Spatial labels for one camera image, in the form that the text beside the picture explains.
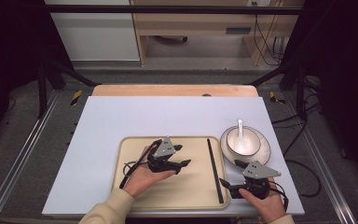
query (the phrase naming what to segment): spoon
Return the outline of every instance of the spoon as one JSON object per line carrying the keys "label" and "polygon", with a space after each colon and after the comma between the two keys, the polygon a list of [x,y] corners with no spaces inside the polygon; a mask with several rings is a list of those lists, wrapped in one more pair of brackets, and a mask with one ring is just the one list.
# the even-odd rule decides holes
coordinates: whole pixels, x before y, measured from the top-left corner
{"label": "spoon", "polygon": [[246,141],[243,137],[243,126],[242,126],[242,119],[238,119],[238,138],[235,142],[235,151],[240,153],[241,155],[246,155]]}

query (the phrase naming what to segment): wire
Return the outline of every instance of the wire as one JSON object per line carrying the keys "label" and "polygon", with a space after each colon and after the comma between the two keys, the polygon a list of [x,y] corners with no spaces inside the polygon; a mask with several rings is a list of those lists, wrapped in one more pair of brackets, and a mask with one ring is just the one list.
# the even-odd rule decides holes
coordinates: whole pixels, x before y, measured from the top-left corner
{"label": "wire", "polygon": [[282,128],[282,129],[284,129],[284,128],[293,128],[293,127],[296,127],[296,126],[302,125],[302,124],[304,124],[304,122],[298,123],[298,124],[289,125],[289,126],[274,126],[273,128]]}
{"label": "wire", "polygon": [[[262,36],[262,38],[263,38],[263,40],[264,40],[264,42],[265,42],[265,44],[266,44],[266,47],[267,47],[267,49],[268,49],[268,51],[269,51],[269,54],[271,54],[271,51],[269,50],[269,46],[267,45],[267,40],[264,38],[263,33],[261,32],[260,27],[258,26],[257,15],[255,15],[255,28],[258,28],[258,31],[259,31],[259,33],[261,34],[261,36]],[[279,65],[278,63],[268,63],[267,60],[266,60],[266,58],[264,58],[264,55],[263,55],[261,49],[258,47],[257,41],[255,40],[255,30],[256,30],[256,29],[254,29],[254,42],[255,42],[255,46],[257,47],[258,51],[260,52],[261,58],[263,59],[264,63],[267,64],[267,65]]]}
{"label": "wire", "polygon": [[290,148],[295,144],[297,138],[302,134],[306,125],[307,125],[307,120],[304,121],[304,124],[302,125],[302,127],[301,127],[300,131],[298,132],[298,134],[296,135],[295,139],[293,139],[293,141],[290,143],[289,147],[287,147],[287,149],[283,152],[284,157],[286,156],[287,152],[289,152]]}
{"label": "wire", "polygon": [[132,173],[136,170],[136,168],[138,168],[138,166],[143,162],[145,156],[150,152],[150,150],[160,142],[161,142],[161,139],[154,141],[147,148],[147,150],[144,152],[144,154],[141,156],[141,158],[133,166],[131,166],[130,170],[124,175],[124,178],[120,183],[120,186],[119,186],[120,189],[124,188],[124,185],[127,183],[127,180],[130,178],[130,175],[132,175]]}
{"label": "wire", "polygon": [[[261,34],[261,37],[262,37],[263,42],[264,42],[264,44],[265,44],[265,46],[266,46],[266,48],[267,48],[267,50],[268,50],[268,52],[269,52],[269,55],[271,55],[272,59],[273,59],[276,63],[267,63],[266,58],[264,58],[264,55],[263,55],[263,53],[262,53],[260,47],[258,47],[257,41],[256,41],[256,39],[255,39],[255,30],[256,30],[256,28],[257,28],[257,30],[258,30],[258,33]],[[267,43],[267,39],[264,37],[263,32],[261,31],[260,26],[258,25],[257,14],[255,14],[254,42],[255,42],[256,48],[257,48],[258,51],[260,52],[261,58],[263,58],[263,61],[264,61],[265,64],[267,64],[267,65],[280,65],[280,64],[281,64],[280,60],[277,59],[277,58],[275,57],[275,55],[274,55],[274,54],[271,52],[271,50],[269,49],[269,45],[268,45],[268,43]],[[282,54],[283,44],[281,43],[281,45],[282,45],[282,46],[281,46],[281,48],[280,48],[280,53]]]}
{"label": "wire", "polygon": [[293,160],[285,160],[286,162],[291,162],[291,163],[295,163],[297,165],[300,165],[302,166],[303,168],[307,169],[308,171],[310,171],[316,178],[317,182],[318,182],[318,189],[316,190],[315,193],[312,193],[312,194],[303,194],[303,193],[300,193],[299,196],[303,196],[303,197],[306,197],[306,198],[313,198],[313,197],[316,197],[317,195],[319,195],[319,193],[321,192],[322,190],[322,182],[321,182],[321,179],[319,178],[319,176],[317,176],[315,174],[315,172],[313,172],[308,166],[304,165],[303,163],[301,162],[298,162],[298,161],[293,161]]}
{"label": "wire", "polygon": [[8,108],[7,111],[13,109],[13,107],[14,107],[14,106],[16,105],[16,103],[17,103],[17,102],[16,102],[16,99],[14,99],[14,98],[12,98],[12,97],[10,97],[9,100],[12,100],[12,101],[13,101],[13,105],[12,105],[10,108]]}

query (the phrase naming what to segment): gray floor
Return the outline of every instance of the gray floor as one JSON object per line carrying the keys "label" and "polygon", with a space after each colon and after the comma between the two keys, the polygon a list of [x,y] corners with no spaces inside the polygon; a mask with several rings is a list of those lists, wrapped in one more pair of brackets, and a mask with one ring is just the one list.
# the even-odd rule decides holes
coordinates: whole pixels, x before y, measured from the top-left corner
{"label": "gray floor", "polygon": [[[274,66],[252,66],[240,37],[190,37],[186,43],[177,39],[151,38],[147,50],[145,66],[131,63],[116,63],[105,67],[81,66],[78,72],[94,81],[102,83],[204,83],[204,84],[243,84],[265,75]],[[51,91],[58,94],[57,104],[43,132],[37,136],[28,161],[21,167],[21,175],[15,180],[5,205],[0,211],[0,223],[60,223],[51,217],[43,217],[41,210],[46,202],[48,190],[60,168],[66,149],[76,129],[76,123],[82,108],[91,94],[92,88],[82,85],[64,75],[67,85],[63,91]],[[281,77],[275,77],[257,89],[265,99],[271,120],[279,120],[294,115],[290,102],[293,91],[280,91],[277,83]],[[83,93],[76,105],[70,105],[77,90]],[[270,92],[287,104],[271,102]],[[0,186],[21,151],[27,136],[37,122],[38,101],[37,85],[31,82],[11,93],[13,107],[6,112],[0,125]],[[309,104],[318,103],[311,96]],[[311,155],[312,142],[321,152],[335,180],[339,192],[358,223],[358,165],[356,161],[342,159],[339,145],[328,123],[316,106],[310,110],[306,132],[301,134],[292,146],[287,160],[299,161],[318,172]],[[286,150],[299,131],[298,121],[292,119],[276,126],[275,131],[282,150]],[[316,178],[296,163],[288,162],[297,190],[300,194],[312,194],[318,187]],[[296,223],[346,223],[339,219],[334,206],[335,195],[331,195],[322,186],[316,197],[300,196],[306,214],[295,217]],[[77,219],[66,219],[66,222]],[[244,217],[242,223],[258,223],[256,217]]]}

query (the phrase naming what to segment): sleeve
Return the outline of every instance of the sleeve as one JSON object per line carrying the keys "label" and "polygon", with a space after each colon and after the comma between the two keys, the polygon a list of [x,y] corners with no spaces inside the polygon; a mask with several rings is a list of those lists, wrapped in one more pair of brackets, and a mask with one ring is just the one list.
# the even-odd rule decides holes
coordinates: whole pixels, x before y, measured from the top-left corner
{"label": "sleeve", "polygon": [[294,224],[295,222],[293,221],[292,216],[290,215],[286,215],[284,217],[280,217],[278,219],[276,219],[273,222],[270,222],[269,224]]}
{"label": "sleeve", "polygon": [[81,220],[80,224],[124,224],[135,199],[123,189],[113,189],[104,203],[96,204]]}

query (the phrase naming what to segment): human hand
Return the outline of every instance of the human hand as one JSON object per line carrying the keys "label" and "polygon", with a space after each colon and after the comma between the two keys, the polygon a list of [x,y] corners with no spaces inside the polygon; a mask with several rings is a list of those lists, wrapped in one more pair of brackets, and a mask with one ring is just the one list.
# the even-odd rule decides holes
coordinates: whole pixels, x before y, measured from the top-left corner
{"label": "human hand", "polygon": [[[268,181],[272,189],[277,188],[274,183],[271,183],[274,182],[274,179],[272,177],[269,177]],[[248,201],[251,205],[255,207],[255,209],[257,209],[257,211],[260,213],[260,216],[267,223],[275,221],[280,217],[286,216],[286,212],[284,211],[282,204],[281,195],[279,193],[270,191],[269,196],[266,199],[260,200],[246,189],[240,189],[239,192],[246,201]]]}
{"label": "human hand", "polygon": [[136,197],[143,193],[145,190],[150,188],[155,183],[160,180],[166,179],[176,172],[174,170],[164,171],[160,173],[153,173],[147,164],[139,165],[138,168],[131,174],[127,184],[123,187],[125,191],[127,191],[132,197]]}

